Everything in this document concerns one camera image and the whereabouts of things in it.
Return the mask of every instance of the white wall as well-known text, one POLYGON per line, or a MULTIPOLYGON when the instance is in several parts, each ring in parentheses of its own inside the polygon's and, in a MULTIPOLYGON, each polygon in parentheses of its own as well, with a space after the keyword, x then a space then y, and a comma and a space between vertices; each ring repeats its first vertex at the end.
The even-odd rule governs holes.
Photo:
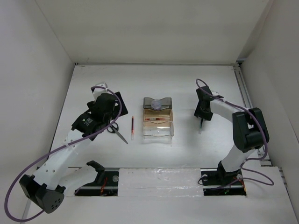
MULTIPOLYGON (((0 1, 0 222, 10 183, 49 151, 73 63, 34 0, 0 1)), ((9 201, 21 218, 26 197, 19 185, 9 201)))
POLYGON ((79 63, 234 63, 268 2, 37 0, 79 63))
POLYGON ((242 65, 253 105, 263 111, 269 153, 282 167, 299 217, 299 1, 275 0, 257 46, 242 65))

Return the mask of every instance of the pen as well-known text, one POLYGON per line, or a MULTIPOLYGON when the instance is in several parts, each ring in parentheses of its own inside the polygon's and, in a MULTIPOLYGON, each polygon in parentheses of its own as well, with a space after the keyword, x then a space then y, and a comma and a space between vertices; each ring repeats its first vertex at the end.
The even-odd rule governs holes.
POLYGON ((132 116, 131 140, 134 139, 134 116, 132 116))

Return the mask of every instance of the purple cable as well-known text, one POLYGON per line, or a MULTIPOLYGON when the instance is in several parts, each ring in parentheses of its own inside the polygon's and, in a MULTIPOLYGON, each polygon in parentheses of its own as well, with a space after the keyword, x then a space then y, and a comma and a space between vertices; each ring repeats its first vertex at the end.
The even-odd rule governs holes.
MULTIPOLYGON (((262 157, 260 157, 260 158, 247 158, 247 159, 245 160, 245 162, 250 161, 250 160, 263 160, 264 158, 266 158, 266 156, 267 156, 267 154, 268 154, 268 144, 267 144, 266 136, 265 136, 265 134, 264 134, 264 132, 263 132, 263 129, 262 129, 261 125, 259 124, 259 122, 258 122, 257 119, 255 118, 255 116, 254 116, 249 110, 247 110, 246 108, 244 108, 244 107, 242 107, 242 106, 239 106, 239 105, 236 105, 236 104, 233 104, 233 103, 230 103, 230 102, 228 102, 228 101, 224 101, 222 98, 213 96, 212 94, 210 94, 210 93, 208 93, 207 91, 203 90, 203 89, 200 87, 200 85, 198 84, 198 81, 201 81, 201 82, 202 82, 203 84, 205 84, 206 86, 207 86, 207 84, 206 84, 203 80, 201 80, 201 79, 199 79, 199 78, 196 79, 196 85, 197 85, 197 86, 199 87, 199 89, 200 89, 201 91, 203 91, 205 94, 207 94, 207 95, 211 96, 212 98, 214 98, 214 99, 216 99, 216 100, 219 100, 219 101, 221 101, 221 102, 223 102, 223 103, 225 103, 225 104, 227 104, 227 105, 230 105, 230 106, 232 106, 232 107, 235 107, 235 108, 238 108, 238 109, 241 109, 241 110, 245 111, 247 114, 249 114, 249 116, 250 116, 250 117, 254 120, 254 122, 256 123, 256 126, 257 126, 258 130, 260 131, 260 133, 261 133, 261 135, 262 135, 263 143, 264 143, 264 146, 265 146, 265 152, 264 152, 264 155, 263 155, 262 157)), ((266 176, 265 174, 262 174, 262 173, 260 173, 260 172, 258 172, 258 171, 252 170, 252 169, 243 168, 245 162, 241 164, 241 166, 240 166, 241 169, 246 170, 246 171, 249 171, 249 172, 254 172, 254 173, 259 174, 259 175, 262 175, 262 176, 266 177, 271 183, 266 183, 266 182, 259 181, 259 180, 256 180, 256 179, 253 179, 253 178, 249 178, 249 177, 243 177, 243 178, 234 180, 234 181, 232 181, 231 183, 229 183, 229 184, 227 184, 227 185, 219 186, 219 187, 212 188, 212 189, 213 189, 213 190, 221 189, 221 188, 230 186, 230 185, 234 184, 235 182, 237 182, 237 181, 241 181, 241 180, 251 180, 251 181, 256 181, 256 182, 259 182, 259 183, 262 183, 262 184, 266 184, 266 185, 270 185, 270 186, 273 186, 273 185, 274 185, 273 180, 272 180, 271 178, 269 178, 268 176, 266 176)))
MULTIPOLYGON (((104 89, 104 90, 107 90, 108 92, 110 92, 112 95, 114 95, 117 99, 117 103, 120 105, 120 111, 118 112, 116 118, 109 124, 107 125, 106 127, 102 128, 101 130, 93 133, 93 134, 90 134, 84 138, 81 138, 81 139, 78 139, 78 140, 75 140, 73 142, 70 142, 68 145, 71 146, 73 144, 76 144, 78 142, 81 142, 81 141, 84 141, 85 139, 88 139, 88 138, 91 138, 91 137, 94 137, 98 134, 101 134, 103 131, 105 131, 107 128, 109 128, 112 124, 114 124, 116 122, 116 120, 120 117, 121 115, 121 111, 122 111, 122 105, 121 105, 121 100, 119 99, 119 97, 114 93, 112 92, 111 90, 109 89, 106 89, 105 87, 101 87, 101 86, 93 86, 91 88, 91 90, 94 90, 94 89, 97 89, 97 88, 100 88, 100 89, 104 89)), ((22 175, 27 171, 29 170, 31 167, 33 167, 34 165, 36 165, 37 163, 39 163, 40 161, 42 161, 43 159, 47 158, 49 155, 52 155, 56 152, 58 152, 59 150, 61 149, 64 149, 66 146, 63 145, 61 147, 58 147, 57 149, 43 155, 41 158, 37 159, 36 161, 34 161, 33 163, 31 163, 29 166, 27 166, 25 169, 23 169, 18 175, 17 177, 14 179, 14 181, 12 182, 12 184, 10 185, 7 193, 6 193, 6 196, 5 196, 5 201, 4 201, 4 211, 7 215, 8 218, 10 218, 11 220, 15 221, 15 222, 28 222, 28 221, 31 221, 32 219, 35 219, 36 217, 38 217, 39 215, 41 215, 43 213, 43 211, 37 213, 36 215, 34 215, 33 217, 30 217, 30 218, 27 218, 27 219, 18 219, 18 218, 15 218, 14 216, 12 216, 8 210, 8 199, 9 199, 9 196, 13 190, 13 187, 15 186, 15 184, 17 183, 17 181, 22 177, 22 175)))

